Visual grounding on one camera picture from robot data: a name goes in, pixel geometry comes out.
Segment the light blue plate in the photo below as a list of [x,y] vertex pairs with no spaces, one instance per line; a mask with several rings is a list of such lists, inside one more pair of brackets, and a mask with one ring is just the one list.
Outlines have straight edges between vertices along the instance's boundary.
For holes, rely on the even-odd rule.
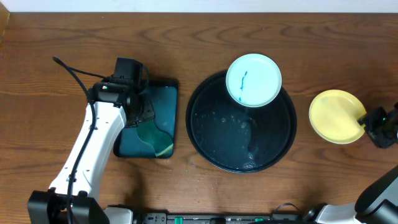
[[282,88],[282,74],[268,56],[246,54],[230,66],[225,78],[229,95],[240,105],[250,108],[273,101]]

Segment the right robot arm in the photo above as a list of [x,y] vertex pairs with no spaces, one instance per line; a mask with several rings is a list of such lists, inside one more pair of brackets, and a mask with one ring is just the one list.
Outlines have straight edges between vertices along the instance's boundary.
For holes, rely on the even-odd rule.
[[[379,107],[359,118],[358,123],[376,147],[386,149],[397,143],[397,105],[389,112]],[[367,187],[355,203],[319,204],[305,212],[302,221],[397,224],[397,167]]]

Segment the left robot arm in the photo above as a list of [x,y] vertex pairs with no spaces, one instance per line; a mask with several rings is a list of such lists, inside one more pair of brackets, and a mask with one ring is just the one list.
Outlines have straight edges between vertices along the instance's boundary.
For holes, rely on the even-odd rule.
[[97,199],[117,137],[143,115],[153,117],[152,102],[133,86],[110,82],[95,83],[87,94],[85,121],[63,169],[48,190],[29,198],[31,223],[134,223],[133,209],[102,209]]

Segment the green yellow sponge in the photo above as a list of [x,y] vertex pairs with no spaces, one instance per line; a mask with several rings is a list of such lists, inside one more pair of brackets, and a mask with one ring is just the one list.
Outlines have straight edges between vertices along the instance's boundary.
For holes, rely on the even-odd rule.
[[137,127],[137,137],[143,142],[138,155],[146,158],[168,159],[174,152],[174,140],[157,128],[153,120]]

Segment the round black tray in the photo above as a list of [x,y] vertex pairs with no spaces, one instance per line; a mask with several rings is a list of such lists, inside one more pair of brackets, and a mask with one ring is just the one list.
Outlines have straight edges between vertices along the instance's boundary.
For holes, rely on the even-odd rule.
[[186,111],[188,136],[197,152],[214,166],[236,173],[259,172],[280,161],[297,132],[297,115],[288,93],[259,108],[235,102],[226,71],[204,80]]

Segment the yellow plate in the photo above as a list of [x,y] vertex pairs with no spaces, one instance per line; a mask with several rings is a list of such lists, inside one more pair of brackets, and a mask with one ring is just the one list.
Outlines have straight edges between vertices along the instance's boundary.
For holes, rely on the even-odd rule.
[[364,134],[358,119],[366,109],[357,97],[343,90],[326,90],[312,100],[308,117],[315,132],[335,144],[349,144]]

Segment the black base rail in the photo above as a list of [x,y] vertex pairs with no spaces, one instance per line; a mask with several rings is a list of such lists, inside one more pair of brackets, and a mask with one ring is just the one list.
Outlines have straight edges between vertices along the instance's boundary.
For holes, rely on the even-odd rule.
[[104,209],[110,224],[260,224],[305,223],[298,214],[175,214],[166,212],[141,213],[124,205]]

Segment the black rectangular water tray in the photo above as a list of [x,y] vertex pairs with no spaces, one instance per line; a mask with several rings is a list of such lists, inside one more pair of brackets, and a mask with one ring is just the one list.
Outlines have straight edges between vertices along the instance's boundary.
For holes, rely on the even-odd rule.
[[[149,94],[155,110],[155,118],[153,119],[155,125],[175,140],[178,83],[175,80],[152,80],[149,86],[140,94],[145,93]],[[122,129],[114,143],[113,152],[115,156],[146,158],[138,155],[143,142],[137,137],[137,127],[125,127]]]

